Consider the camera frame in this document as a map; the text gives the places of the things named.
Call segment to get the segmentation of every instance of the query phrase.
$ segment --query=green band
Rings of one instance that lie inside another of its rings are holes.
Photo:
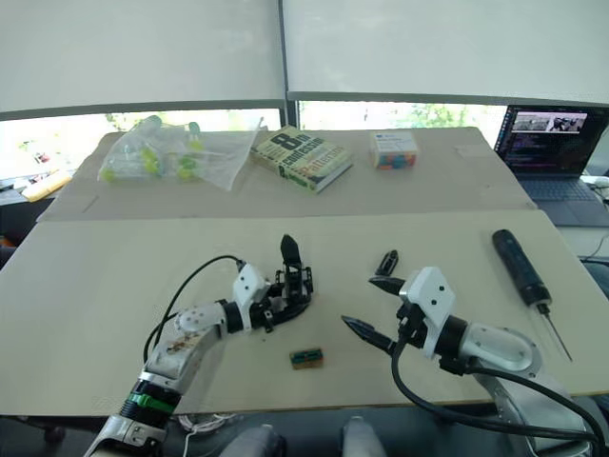
[[[160,400],[156,400],[145,393],[130,393],[129,400],[135,403],[139,407],[149,407],[151,409],[158,409],[159,411],[166,412],[167,414],[171,414],[175,407],[169,405],[165,402],[161,402]]]

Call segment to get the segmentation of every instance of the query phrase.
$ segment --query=laptop keyboard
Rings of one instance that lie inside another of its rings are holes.
[[[522,180],[522,188],[533,200],[595,200],[592,190],[578,180]]]

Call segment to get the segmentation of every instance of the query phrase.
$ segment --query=plastic bag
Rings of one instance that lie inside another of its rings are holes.
[[[230,190],[261,123],[247,131],[201,132],[196,122],[171,126],[150,116],[112,146],[97,179],[204,179]]]

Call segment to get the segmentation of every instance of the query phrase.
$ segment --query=book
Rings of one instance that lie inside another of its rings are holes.
[[[351,153],[345,148],[292,126],[272,132],[252,152],[263,166],[315,193],[353,165]]]

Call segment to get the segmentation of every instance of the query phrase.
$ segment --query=screwdriver shaft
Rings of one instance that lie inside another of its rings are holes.
[[[560,333],[558,330],[556,330],[556,327],[554,327],[554,323],[552,322],[552,319],[550,319],[550,315],[549,314],[544,314],[545,318],[548,320],[548,322],[550,323],[550,326],[552,326],[552,330],[554,330],[554,334],[556,335],[556,337],[559,339],[560,341],[560,345],[562,346],[562,348],[564,349],[564,352],[567,354],[567,357],[569,357],[569,360],[571,362],[573,362],[573,358],[571,357],[571,354],[569,353],[569,350],[567,349],[567,346],[564,345],[564,342],[562,341],[562,338],[560,338]]]

